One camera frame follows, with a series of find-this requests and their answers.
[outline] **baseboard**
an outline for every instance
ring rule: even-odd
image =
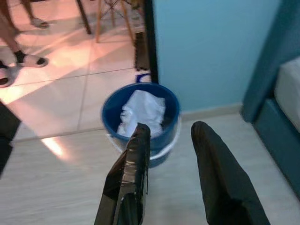
[[[95,128],[89,128],[89,129],[82,129],[82,130],[74,130],[69,132],[62,132],[62,133],[54,133],[51,135],[43,135],[43,136],[34,136],[34,137],[25,137],[25,138],[18,138],[12,140],[12,145],[15,143],[20,142],[26,142],[26,141],[32,141],[32,140],[41,140],[45,138],[51,138],[51,137],[62,137],[62,136],[68,136],[68,135],[76,135],[80,133],[86,133],[86,132],[92,132],[92,131],[102,131],[106,130],[104,127],[95,127]]]
[[[201,120],[209,117],[223,116],[228,114],[234,114],[240,112],[242,108],[242,103],[214,107],[208,109],[202,109],[191,112],[183,112],[181,114],[182,121],[190,121],[190,120]]]

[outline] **person's foot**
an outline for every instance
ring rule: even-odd
[[[45,28],[49,27],[48,22],[43,21],[39,18],[35,18],[35,17],[30,20],[30,24],[37,27],[37,28],[42,28],[42,29],[45,29]]]
[[[48,60],[36,55],[27,55],[21,50],[14,52],[17,63],[22,67],[44,67],[48,64]]]
[[[9,67],[0,61],[0,88],[5,88],[12,83]]]

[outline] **tiled floor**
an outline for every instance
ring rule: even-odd
[[[50,137],[86,129],[102,129],[100,110],[116,89],[133,83],[134,47],[124,20],[110,14],[102,20],[100,43],[86,34],[75,0],[33,3],[37,17],[49,21],[49,29],[36,29],[12,0],[11,11],[22,30],[17,41],[26,53],[49,59],[43,68],[18,68],[10,50],[0,42],[0,59],[16,77],[11,87],[0,89],[1,100],[22,120],[15,140]],[[92,31],[97,1],[82,0]]]
[[[203,119],[248,173],[272,225],[298,225],[300,202],[250,124],[239,114]],[[193,121],[169,158],[149,170],[144,225],[205,225]],[[0,185],[3,225],[91,225],[119,153],[105,131],[15,142]]]

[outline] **blue bed frame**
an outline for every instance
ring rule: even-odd
[[[279,66],[300,56],[300,1],[283,0],[246,92],[241,115],[251,122],[300,198],[300,133],[274,99]]]

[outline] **black tape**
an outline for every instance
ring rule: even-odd
[[[145,209],[150,129],[138,124],[126,150],[109,171],[95,225],[140,225]]]
[[[270,225],[246,172],[204,122],[192,127],[202,197],[210,225]]]

